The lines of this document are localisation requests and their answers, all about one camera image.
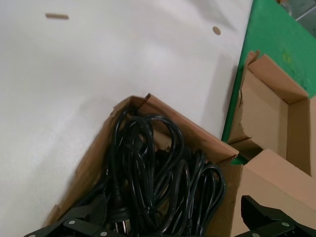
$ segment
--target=cardboard edge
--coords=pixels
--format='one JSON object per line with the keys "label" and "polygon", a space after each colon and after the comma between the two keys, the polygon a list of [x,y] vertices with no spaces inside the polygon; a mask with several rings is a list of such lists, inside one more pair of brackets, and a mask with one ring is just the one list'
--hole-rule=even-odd
{"label": "cardboard edge", "polygon": [[252,140],[252,138],[248,138],[230,145],[237,149],[239,151],[239,154],[247,160],[253,159],[256,155],[263,151],[262,147],[257,145]]}
{"label": "cardboard edge", "polygon": [[310,99],[310,154],[311,176],[316,177],[316,96]]}

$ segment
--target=green mat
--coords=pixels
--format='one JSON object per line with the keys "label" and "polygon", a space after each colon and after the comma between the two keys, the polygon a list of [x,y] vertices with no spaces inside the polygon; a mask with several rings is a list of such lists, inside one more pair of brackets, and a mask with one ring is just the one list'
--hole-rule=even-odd
{"label": "green mat", "polygon": [[[223,131],[225,142],[232,127],[245,60],[250,51],[256,50],[269,55],[310,97],[316,94],[316,39],[275,0],[254,0]],[[239,157],[234,163],[245,163],[245,159]]]}

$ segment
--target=cardboard box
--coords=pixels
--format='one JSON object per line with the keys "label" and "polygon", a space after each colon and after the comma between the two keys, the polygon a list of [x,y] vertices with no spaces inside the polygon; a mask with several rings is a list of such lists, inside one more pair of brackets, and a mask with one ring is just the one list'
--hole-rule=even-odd
{"label": "cardboard box", "polygon": [[260,205],[280,209],[298,223],[316,229],[316,180],[273,151],[262,151],[245,166],[225,166],[223,172],[228,192],[210,226],[223,228],[218,236],[236,236],[248,231],[240,211],[243,195],[250,195]]}
{"label": "cardboard box", "polygon": [[271,149],[309,175],[315,157],[316,97],[267,55],[246,60],[228,143],[251,159]]}
{"label": "cardboard box", "polygon": [[[45,225],[58,220],[96,183],[101,172],[105,150],[111,142],[113,125],[120,111],[130,104],[137,106],[141,113],[160,114],[173,120],[182,131],[187,145],[192,149],[203,149],[211,161],[223,167],[227,194],[207,229],[207,236],[229,237],[248,231],[240,215],[242,195],[251,195],[262,205],[281,208],[301,224],[316,229],[316,186],[311,177],[272,151],[262,152],[245,167],[230,165],[229,162],[238,154],[237,150],[207,133],[152,95],[146,98],[132,96],[115,106],[80,162],[66,195],[61,203],[53,208]],[[159,127],[156,129],[161,133],[159,144],[168,143],[167,132],[160,130]],[[266,165],[264,170],[260,169],[262,167],[260,161]],[[271,162],[275,170],[269,168]],[[284,175],[278,174],[281,167],[287,171]],[[290,183],[287,185],[284,179],[290,174],[295,174],[295,177],[289,177]],[[297,184],[297,190],[293,188],[293,184]]]}

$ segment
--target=black plastic part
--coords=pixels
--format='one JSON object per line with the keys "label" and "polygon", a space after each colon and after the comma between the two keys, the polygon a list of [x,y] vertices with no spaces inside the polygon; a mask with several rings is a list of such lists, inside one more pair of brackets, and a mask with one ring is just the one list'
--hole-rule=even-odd
{"label": "black plastic part", "polygon": [[260,237],[316,237],[316,230],[297,223],[279,209],[261,206],[250,196],[241,198],[241,216],[251,231],[238,237],[253,233]]}

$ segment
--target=cardboard box flap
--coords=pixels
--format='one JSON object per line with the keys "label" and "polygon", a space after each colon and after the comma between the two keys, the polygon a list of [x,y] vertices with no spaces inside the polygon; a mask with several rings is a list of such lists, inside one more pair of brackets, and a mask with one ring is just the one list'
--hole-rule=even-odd
{"label": "cardboard box flap", "polygon": [[311,175],[316,177],[316,96],[310,99],[310,116]]}
{"label": "cardboard box flap", "polygon": [[267,55],[251,63],[248,69],[288,104],[308,98],[308,93]]}
{"label": "cardboard box flap", "polygon": [[286,157],[287,103],[249,70],[241,91],[243,132],[262,149]]}
{"label": "cardboard box flap", "polygon": [[316,180],[273,151],[262,151],[245,167],[316,210]]}
{"label": "cardboard box flap", "polygon": [[234,207],[240,202],[236,197],[240,186],[243,165],[227,165],[222,168],[222,171],[227,185],[226,195],[223,203],[212,218],[205,236],[235,236],[231,235],[231,231],[234,222]]}
{"label": "cardboard box flap", "polygon": [[183,115],[177,113],[174,109],[153,95],[150,95],[148,100],[139,108],[139,111],[145,114],[160,114],[168,117],[178,125],[185,138],[186,145],[190,146],[193,150],[202,149],[204,151],[209,151],[206,154],[215,163],[223,162],[227,159],[231,160],[238,154],[236,149],[219,141],[216,137],[209,134]]}
{"label": "cardboard box flap", "polygon": [[242,72],[242,77],[241,77],[241,84],[240,84],[240,88],[239,88],[239,94],[238,94],[238,99],[237,99],[237,105],[236,105],[236,109],[235,109],[235,113],[234,113],[234,119],[233,119],[233,123],[232,123],[232,128],[231,128],[231,133],[228,139],[228,143],[234,143],[240,140],[244,140],[244,139],[248,139],[249,137],[247,137],[247,135],[244,133],[242,125],[241,125],[241,118],[242,118],[242,85],[246,76],[246,71],[247,71],[247,67],[250,63],[254,62],[255,60],[257,60],[257,57],[259,56],[260,52],[249,52],[246,62],[243,66],[243,72]]}

